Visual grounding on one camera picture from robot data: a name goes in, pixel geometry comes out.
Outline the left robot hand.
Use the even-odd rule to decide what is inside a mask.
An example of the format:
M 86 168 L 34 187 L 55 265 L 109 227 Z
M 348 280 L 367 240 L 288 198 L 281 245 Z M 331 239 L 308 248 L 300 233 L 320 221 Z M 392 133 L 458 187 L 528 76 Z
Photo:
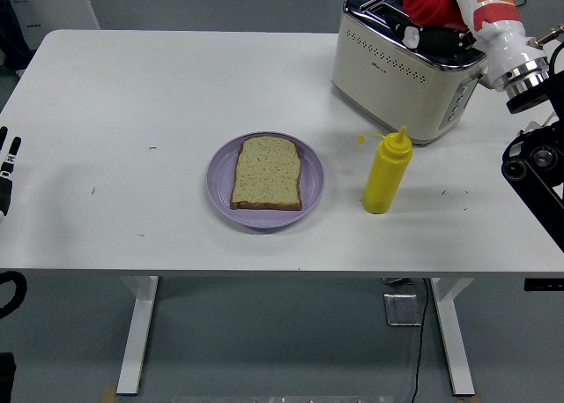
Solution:
M 3 220 L 9 212 L 11 206 L 12 180 L 11 175 L 14 170 L 15 160 L 21 146 L 21 137 L 16 136 L 1 163 L 1 220 Z

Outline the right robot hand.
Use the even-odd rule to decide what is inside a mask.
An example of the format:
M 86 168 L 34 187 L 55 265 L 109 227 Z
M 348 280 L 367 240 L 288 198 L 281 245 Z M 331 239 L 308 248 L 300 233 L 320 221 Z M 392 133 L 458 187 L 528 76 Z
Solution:
M 545 53 L 530 45 L 515 0 L 401 1 L 416 26 L 471 34 L 487 56 L 490 87 L 517 94 L 545 79 Z

